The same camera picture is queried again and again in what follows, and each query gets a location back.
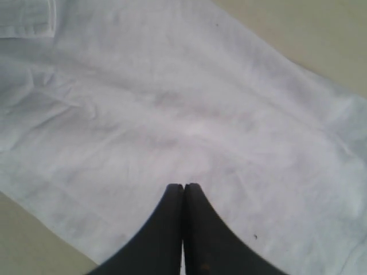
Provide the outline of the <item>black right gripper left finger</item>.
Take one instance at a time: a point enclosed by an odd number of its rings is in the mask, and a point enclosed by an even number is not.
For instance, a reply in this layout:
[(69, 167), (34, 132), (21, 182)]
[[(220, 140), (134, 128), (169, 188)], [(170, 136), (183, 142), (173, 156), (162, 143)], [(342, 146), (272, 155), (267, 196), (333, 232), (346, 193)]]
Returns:
[(169, 184), (142, 228), (89, 274), (180, 274), (184, 188)]

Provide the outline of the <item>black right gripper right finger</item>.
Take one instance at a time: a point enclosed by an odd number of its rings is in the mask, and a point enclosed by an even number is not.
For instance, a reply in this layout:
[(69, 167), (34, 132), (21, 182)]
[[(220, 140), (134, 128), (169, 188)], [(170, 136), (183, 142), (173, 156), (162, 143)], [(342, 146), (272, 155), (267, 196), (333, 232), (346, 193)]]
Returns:
[(284, 274), (231, 231), (196, 183), (184, 191), (183, 250), (186, 274)]

